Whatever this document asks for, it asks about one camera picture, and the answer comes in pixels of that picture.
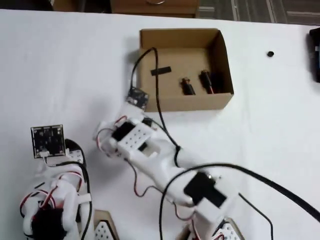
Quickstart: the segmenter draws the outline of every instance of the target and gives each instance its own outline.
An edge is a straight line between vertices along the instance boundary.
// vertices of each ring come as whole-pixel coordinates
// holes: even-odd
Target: black tape
[[[153,69],[150,72],[151,72],[152,76],[155,76],[157,74],[157,70],[156,69]],[[171,73],[171,67],[170,66],[158,68],[158,75],[167,74],[167,73]]]

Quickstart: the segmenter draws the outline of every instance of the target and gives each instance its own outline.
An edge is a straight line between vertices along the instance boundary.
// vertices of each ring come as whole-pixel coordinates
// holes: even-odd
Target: wooden furniture
[[[194,18],[199,0],[112,0],[112,13]]]

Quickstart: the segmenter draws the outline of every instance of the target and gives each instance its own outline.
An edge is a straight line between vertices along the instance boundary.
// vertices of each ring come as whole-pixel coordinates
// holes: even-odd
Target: white plastic bracket
[[[90,193],[78,196],[78,204],[88,203],[88,202],[91,202],[91,200],[92,198]]]

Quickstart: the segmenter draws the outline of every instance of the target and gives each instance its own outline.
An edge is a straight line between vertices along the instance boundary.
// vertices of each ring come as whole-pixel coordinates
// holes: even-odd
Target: perforated white plate
[[[116,240],[107,222],[101,221],[94,231],[94,240]]]
[[[224,240],[243,240],[243,238],[237,234],[237,231],[234,229],[234,227],[228,222],[225,223],[211,239],[215,240],[221,234],[223,234]]]

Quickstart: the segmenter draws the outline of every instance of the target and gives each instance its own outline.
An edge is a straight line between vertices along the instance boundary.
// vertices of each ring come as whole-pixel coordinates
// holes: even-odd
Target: brown box
[[[140,52],[155,47],[159,68],[172,72],[159,75],[159,98],[162,111],[194,111],[223,109],[234,95],[228,56],[222,33],[215,28],[142,29]],[[147,112],[157,112],[154,53],[140,63],[140,87],[149,94]],[[199,80],[202,70],[221,73],[223,93],[207,94]],[[189,78],[195,95],[184,95],[180,82]]]

